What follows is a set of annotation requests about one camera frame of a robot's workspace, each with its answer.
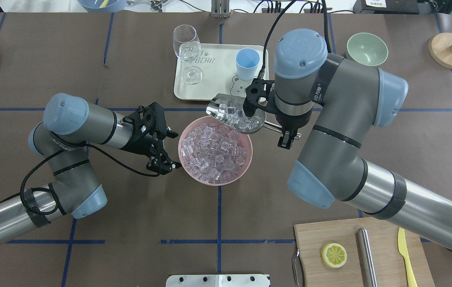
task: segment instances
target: green bowl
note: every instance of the green bowl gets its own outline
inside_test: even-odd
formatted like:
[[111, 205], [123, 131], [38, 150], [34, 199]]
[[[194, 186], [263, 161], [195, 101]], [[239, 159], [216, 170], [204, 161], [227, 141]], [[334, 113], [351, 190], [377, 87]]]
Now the green bowl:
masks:
[[366, 66], [382, 65], [388, 54], [384, 41], [370, 33], [357, 33], [346, 43], [346, 58]]

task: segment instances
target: wine glass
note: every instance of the wine glass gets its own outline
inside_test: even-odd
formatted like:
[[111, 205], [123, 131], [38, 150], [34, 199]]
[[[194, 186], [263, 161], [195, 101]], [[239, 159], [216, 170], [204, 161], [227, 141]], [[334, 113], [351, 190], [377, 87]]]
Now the wine glass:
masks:
[[182, 80], [189, 85], [199, 83], [203, 79], [203, 72], [200, 68], [193, 66], [193, 60], [201, 53], [201, 44], [193, 26], [183, 24], [175, 28], [173, 50], [180, 60], [189, 63], [189, 67], [182, 72]]

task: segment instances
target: pink bowl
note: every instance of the pink bowl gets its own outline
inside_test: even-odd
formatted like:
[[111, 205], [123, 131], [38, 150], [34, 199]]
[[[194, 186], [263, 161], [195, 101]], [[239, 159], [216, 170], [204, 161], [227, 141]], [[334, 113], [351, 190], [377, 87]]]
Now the pink bowl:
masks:
[[249, 135], [247, 134], [243, 134], [243, 133], [239, 133], [238, 136], [238, 146], [239, 147], [244, 147], [247, 149], [246, 152], [246, 162], [244, 163], [244, 165], [242, 166], [242, 171], [237, 175], [237, 177], [229, 182], [226, 183], [208, 183], [208, 182], [204, 182], [202, 180], [199, 180], [198, 178], [192, 176], [189, 171], [187, 171], [184, 160], [182, 158], [182, 146], [183, 146], [183, 141], [185, 140], [185, 138], [187, 138], [187, 136], [189, 135], [189, 133], [191, 131], [194, 130], [195, 127], [198, 127], [202, 124], [212, 124], [212, 123], [216, 123], [217, 125], [224, 125], [223, 122], [220, 122], [219, 120], [216, 120], [213, 116], [204, 116], [203, 118], [198, 118], [197, 120], [191, 122], [182, 132], [182, 134], [180, 135], [180, 140], [178, 141], [178, 158], [180, 158], [180, 162], [182, 163], [182, 166], [185, 170], [185, 172], [192, 178], [194, 178], [196, 181], [202, 183], [202, 184], [206, 184], [206, 185], [210, 185], [212, 187], [218, 187], [219, 185], [226, 185], [229, 183], [234, 182], [235, 180], [239, 179], [242, 175], [244, 175], [244, 173], [246, 173], [246, 171], [249, 168], [249, 165], [251, 164], [251, 160], [253, 159], [253, 143], [251, 142], [251, 138], [249, 138]]

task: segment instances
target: brown table surface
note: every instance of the brown table surface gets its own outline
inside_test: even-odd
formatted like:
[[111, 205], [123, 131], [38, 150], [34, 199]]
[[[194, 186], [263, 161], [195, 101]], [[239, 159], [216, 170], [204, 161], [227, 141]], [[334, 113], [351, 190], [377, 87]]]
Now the brown table surface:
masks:
[[[0, 200], [14, 194], [40, 158], [27, 136], [58, 92], [96, 100], [120, 113], [158, 101], [173, 130], [204, 115], [204, 102], [173, 95], [176, 57], [171, 33], [192, 24], [204, 43], [262, 45], [276, 15], [208, 13], [0, 14]], [[321, 15], [282, 17], [268, 44], [270, 78], [277, 40], [287, 31], [323, 33]], [[330, 16], [334, 51], [348, 38], [377, 34], [389, 48], [382, 69], [410, 85], [403, 109], [387, 128], [372, 128], [361, 156], [452, 199], [452, 71], [428, 54], [428, 40], [452, 32], [452, 15]], [[318, 112], [301, 129], [307, 137]], [[313, 207], [286, 187], [304, 141], [279, 149], [279, 136], [251, 136], [253, 162], [237, 182], [221, 188], [193, 181], [183, 170], [139, 177], [101, 154], [90, 159], [109, 202], [81, 220], [71, 216], [0, 246], [0, 285], [164, 286], [171, 274], [270, 274], [272, 286], [293, 286], [294, 224], [357, 218], [335, 202]], [[177, 158], [177, 141], [166, 140]], [[107, 149], [133, 167], [146, 158]], [[52, 181], [42, 167], [28, 183]], [[423, 243], [438, 287], [452, 286], [452, 253]]]

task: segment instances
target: metal scoop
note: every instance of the metal scoop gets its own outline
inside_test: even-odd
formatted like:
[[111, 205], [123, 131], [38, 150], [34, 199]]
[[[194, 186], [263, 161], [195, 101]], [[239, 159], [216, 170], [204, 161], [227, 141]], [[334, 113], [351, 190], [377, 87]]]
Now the metal scoop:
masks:
[[[257, 109], [254, 116], [251, 118], [246, 117], [242, 108], [243, 105], [244, 98], [241, 96], [218, 93], [208, 103], [206, 113], [241, 133], [253, 134], [262, 127], [266, 127], [277, 133], [282, 133], [282, 127], [280, 125], [266, 121], [267, 114], [265, 111]], [[301, 133], [297, 133], [295, 139], [298, 140], [301, 136]]]

